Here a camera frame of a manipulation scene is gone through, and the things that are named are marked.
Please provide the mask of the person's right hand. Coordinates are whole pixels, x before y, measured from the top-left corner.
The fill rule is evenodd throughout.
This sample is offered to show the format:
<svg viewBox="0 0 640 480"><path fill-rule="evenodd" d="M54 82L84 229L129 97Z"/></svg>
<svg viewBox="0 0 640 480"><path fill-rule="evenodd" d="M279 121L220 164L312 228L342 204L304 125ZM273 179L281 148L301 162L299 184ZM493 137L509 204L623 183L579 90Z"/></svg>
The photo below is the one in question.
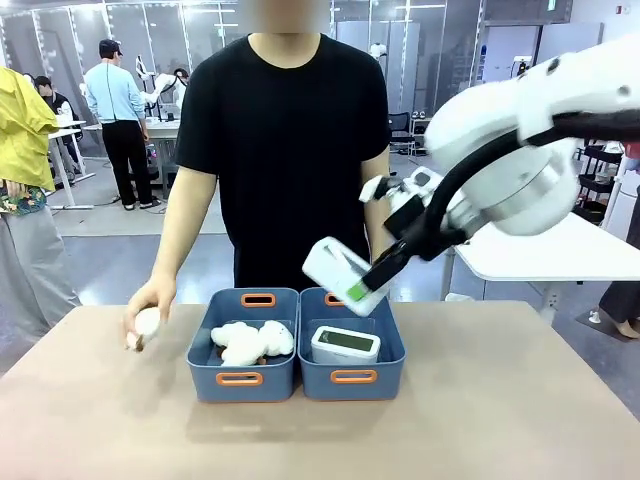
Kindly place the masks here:
<svg viewBox="0 0 640 480"><path fill-rule="evenodd" d="M136 318L148 309L158 311L158 320L166 324L170 317L171 305L176 296L176 277L153 274L150 279L131 297L122 318L122 340L126 350L137 351L144 345L144 336L136 328Z"/></svg>

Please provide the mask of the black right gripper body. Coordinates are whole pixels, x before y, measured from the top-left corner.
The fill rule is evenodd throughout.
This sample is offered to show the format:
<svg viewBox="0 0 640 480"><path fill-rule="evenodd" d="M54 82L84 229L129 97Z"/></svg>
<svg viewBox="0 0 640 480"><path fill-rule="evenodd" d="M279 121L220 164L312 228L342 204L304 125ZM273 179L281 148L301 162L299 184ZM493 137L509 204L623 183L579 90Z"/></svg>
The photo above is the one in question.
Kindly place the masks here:
<svg viewBox="0 0 640 480"><path fill-rule="evenodd" d="M430 261L449 247L468 241L468 234L462 229L429 225L426 211L419 195L412 195L400 206L392 208L384 227L393 237L394 243L384 251L383 259L418 256Z"/></svg>

